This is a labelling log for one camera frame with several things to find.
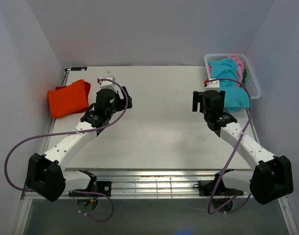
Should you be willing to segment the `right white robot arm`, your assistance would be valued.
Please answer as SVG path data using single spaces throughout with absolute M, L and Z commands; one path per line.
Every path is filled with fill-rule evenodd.
M 224 92 L 193 92 L 194 112 L 203 113 L 208 128 L 229 143 L 250 166 L 250 171 L 225 168 L 201 189 L 204 194 L 219 195 L 246 192 L 265 205 L 294 191 L 291 162 L 276 156 L 245 134 L 237 119 L 224 111 Z

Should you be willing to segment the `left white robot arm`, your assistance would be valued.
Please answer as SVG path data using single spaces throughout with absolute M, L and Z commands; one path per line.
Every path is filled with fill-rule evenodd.
M 117 91 L 102 88 L 96 94 L 96 102 L 91 104 L 74 133 L 68 134 L 62 141 L 42 155 L 33 154 L 28 161 L 25 185 L 53 202 L 63 193 L 71 192 L 78 196 L 81 192 L 92 195 L 97 190 L 96 176 L 85 170 L 66 171 L 67 165 L 85 145 L 98 137 L 110 125 L 116 112 L 132 108 L 132 98 L 125 86 L 121 87 L 123 98 Z

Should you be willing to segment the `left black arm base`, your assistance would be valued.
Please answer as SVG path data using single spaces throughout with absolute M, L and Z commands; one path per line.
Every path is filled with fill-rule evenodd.
M 112 182 L 111 181 L 96 181 L 92 184 L 91 188 L 79 189 L 78 191 L 87 192 L 87 193 L 78 193 L 78 192 L 69 192 L 68 196 L 70 197 L 95 197 L 95 194 L 92 192 L 101 193 L 107 196 L 111 196 Z

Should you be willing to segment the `turquoise t shirt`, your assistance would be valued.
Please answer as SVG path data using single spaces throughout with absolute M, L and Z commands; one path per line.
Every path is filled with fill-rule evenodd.
M 247 92 L 240 87 L 240 82 L 232 78 L 220 78 L 220 90 L 225 91 L 224 108 L 233 113 L 250 107 Z

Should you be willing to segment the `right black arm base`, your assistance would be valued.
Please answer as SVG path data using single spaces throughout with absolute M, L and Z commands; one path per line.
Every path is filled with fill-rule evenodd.
M 200 180 L 196 184 L 193 185 L 194 189 L 199 191 L 199 196 L 210 196 L 214 187 L 215 187 L 215 180 L 206 181 Z M 236 189 L 229 189 L 226 188 L 223 183 L 220 183 L 216 189 L 214 194 L 215 196 L 234 196 L 234 195 L 244 195 L 243 191 L 239 191 Z

